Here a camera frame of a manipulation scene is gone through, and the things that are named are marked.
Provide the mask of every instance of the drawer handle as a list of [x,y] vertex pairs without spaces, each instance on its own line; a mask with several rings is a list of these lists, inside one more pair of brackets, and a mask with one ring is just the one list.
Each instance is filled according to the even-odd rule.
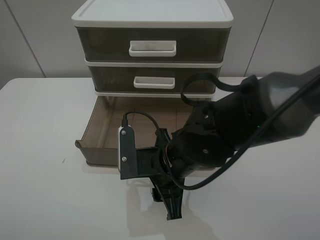
[[175,84],[174,77],[136,76],[133,81],[137,89],[173,89]]
[[176,53],[176,41],[130,41],[131,57],[174,57]]

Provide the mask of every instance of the open drawer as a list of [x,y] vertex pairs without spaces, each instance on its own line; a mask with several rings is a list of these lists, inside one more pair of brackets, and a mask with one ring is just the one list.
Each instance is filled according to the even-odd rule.
[[[150,114],[160,128],[171,134],[182,128],[192,107],[178,98],[98,96],[81,140],[75,145],[90,166],[118,166],[118,128],[124,113],[142,111]],[[153,147],[155,126],[143,115],[129,114],[129,125],[135,133],[136,148]]]

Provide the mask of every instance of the white table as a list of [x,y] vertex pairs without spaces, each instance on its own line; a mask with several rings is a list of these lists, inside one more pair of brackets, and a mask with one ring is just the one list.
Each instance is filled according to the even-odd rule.
[[20,78],[0,90],[1,240],[320,239],[318,119],[305,136],[252,148],[185,192],[183,218],[166,221],[147,179],[90,167],[75,147],[95,101],[90,78]]

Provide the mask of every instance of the drawer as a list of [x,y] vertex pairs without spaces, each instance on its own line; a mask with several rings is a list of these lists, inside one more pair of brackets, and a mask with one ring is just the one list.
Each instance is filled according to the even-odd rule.
[[[184,81],[199,72],[217,76],[221,64],[175,64],[175,63],[97,63],[87,62],[97,93],[121,94],[172,94],[179,95]],[[185,93],[212,95],[215,85],[209,81],[190,84]]]
[[[82,139],[75,141],[88,165],[118,166],[118,128],[124,113],[134,110],[150,114],[171,134],[184,126],[192,107],[176,98],[98,96]],[[134,129],[136,148],[153,147],[153,123],[139,114],[129,114],[128,122]]]
[[77,31],[90,62],[219,63],[230,28],[77,27]]

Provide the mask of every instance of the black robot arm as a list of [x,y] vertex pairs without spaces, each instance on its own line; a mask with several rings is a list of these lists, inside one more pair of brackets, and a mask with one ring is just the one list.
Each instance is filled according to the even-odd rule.
[[[240,85],[220,82],[209,73],[198,73],[185,82],[209,80],[222,90],[233,92],[215,101],[194,101],[183,128],[172,134],[156,126],[154,147],[135,149],[134,131],[127,115],[119,134],[121,179],[149,177],[153,198],[164,202],[168,220],[181,218],[183,189],[194,190],[210,183],[228,169],[249,148],[303,135],[320,113],[320,67],[302,75],[274,72],[258,80],[250,76]],[[129,156],[130,161],[123,161]],[[185,186],[191,172],[203,167],[220,167],[204,181]]]

